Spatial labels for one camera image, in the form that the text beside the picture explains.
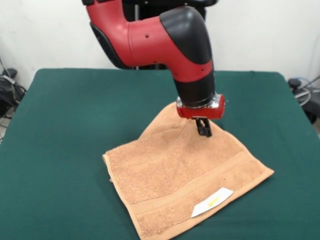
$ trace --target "green felt surface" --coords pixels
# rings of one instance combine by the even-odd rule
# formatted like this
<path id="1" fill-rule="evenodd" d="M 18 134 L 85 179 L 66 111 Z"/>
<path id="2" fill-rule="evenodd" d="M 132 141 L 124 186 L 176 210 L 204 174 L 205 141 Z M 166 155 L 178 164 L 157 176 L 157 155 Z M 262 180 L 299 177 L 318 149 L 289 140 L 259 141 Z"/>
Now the green felt surface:
<path id="1" fill-rule="evenodd" d="M 320 141 L 284 78 L 216 81 L 227 100 L 217 123 L 275 174 L 177 239 L 319 239 Z M 138 239 L 102 154 L 176 97 L 168 71 L 38 71 L 0 145 L 0 239 Z"/>

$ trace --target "red robot arm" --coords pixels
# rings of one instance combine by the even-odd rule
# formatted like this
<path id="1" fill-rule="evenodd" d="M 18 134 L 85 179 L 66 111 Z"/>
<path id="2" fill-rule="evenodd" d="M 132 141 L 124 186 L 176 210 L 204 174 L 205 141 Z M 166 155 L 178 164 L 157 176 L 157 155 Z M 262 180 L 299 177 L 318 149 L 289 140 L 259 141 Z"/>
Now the red robot arm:
<path id="1" fill-rule="evenodd" d="M 82 1 L 92 30 L 111 62 L 121 69 L 166 65 L 179 95 L 178 114 L 196 119 L 199 133 L 211 135 L 208 119 L 223 116 L 225 99 L 216 94 L 210 39 L 198 11 L 183 6 L 128 22 L 122 0 Z"/>

